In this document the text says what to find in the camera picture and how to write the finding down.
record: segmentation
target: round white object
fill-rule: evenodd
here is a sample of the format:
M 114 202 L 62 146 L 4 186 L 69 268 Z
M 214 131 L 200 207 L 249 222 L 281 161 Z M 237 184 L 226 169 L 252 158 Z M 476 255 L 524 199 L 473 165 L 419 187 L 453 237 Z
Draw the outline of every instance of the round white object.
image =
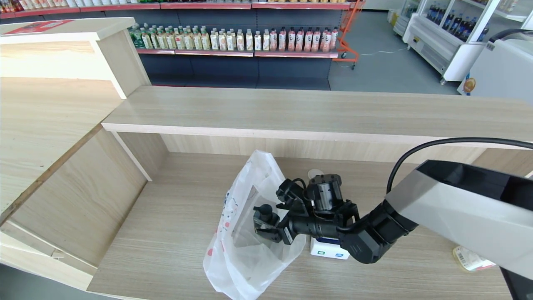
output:
M 324 175 L 324 172 L 322 172 L 322 170 L 319 170 L 319 169 L 311 169 L 309 170 L 309 172 L 307 172 L 307 177 L 309 177 L 309 179 L 314 178 L 315 176 L 318 176 L 318 175 Z

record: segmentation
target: tiled floor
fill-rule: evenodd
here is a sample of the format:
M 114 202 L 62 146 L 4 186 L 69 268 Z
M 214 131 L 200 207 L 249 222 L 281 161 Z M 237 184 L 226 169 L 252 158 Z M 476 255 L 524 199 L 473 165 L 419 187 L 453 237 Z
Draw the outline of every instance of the tiled floor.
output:
M 414 51 L 407 51 L 384 12 L 363 12 L 348 40 L 361 57 L 355 70 L 334 62 L 329 84 L 336 91 L 458 94 L 458 83 L 441 86 L 439 74 Z M 1 300 L 100 300 L 55 281 L 0 266 Z

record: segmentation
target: chest freezer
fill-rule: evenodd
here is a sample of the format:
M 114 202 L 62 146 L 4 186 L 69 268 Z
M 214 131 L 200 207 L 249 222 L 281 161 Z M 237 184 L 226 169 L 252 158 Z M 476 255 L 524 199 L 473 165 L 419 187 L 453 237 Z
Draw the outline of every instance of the chest freezer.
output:
M 533 31 L 505 30 L 481 51 L 457 91 L 465 96 L 522 99 L 533 104 Z

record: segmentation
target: checkout counter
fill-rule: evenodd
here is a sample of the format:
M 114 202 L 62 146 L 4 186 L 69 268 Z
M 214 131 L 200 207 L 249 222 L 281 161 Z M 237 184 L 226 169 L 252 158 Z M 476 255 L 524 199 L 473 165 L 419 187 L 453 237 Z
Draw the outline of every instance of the checkout counter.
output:
M 533 108 L 509 99 L 151 86 L 132 24 L 0 26 L 2 263 L 115 298 L 223 299 L 202 260 L 224 194 L 255 149 L 288 178 L 340 174 L 344 196 L 366 214 L 417 144 L 533 141 Z M 397 180 L 426 159 L 533 171 L 528 150 L 443 145 L 410 157 Z M 261 298 L 510 298 L 498 268 L 462 271 L 454 246 L 420 226 L 373 265 L 305 249 Z

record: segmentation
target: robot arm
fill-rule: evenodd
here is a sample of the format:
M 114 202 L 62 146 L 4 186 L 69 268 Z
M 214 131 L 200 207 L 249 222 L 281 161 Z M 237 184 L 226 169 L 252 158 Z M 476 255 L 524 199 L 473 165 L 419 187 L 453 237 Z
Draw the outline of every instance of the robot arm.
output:
M 286 179 L 276 194 L 282 220 L 255 207 L 256 233 L 291 244 L 298 234 L 339 239 L 361 263 L 378 261 L 418 224 L 533 279 L 533 180 L 448 161 L 426 161 L 369 214 L 343 200 L 339 175 Z

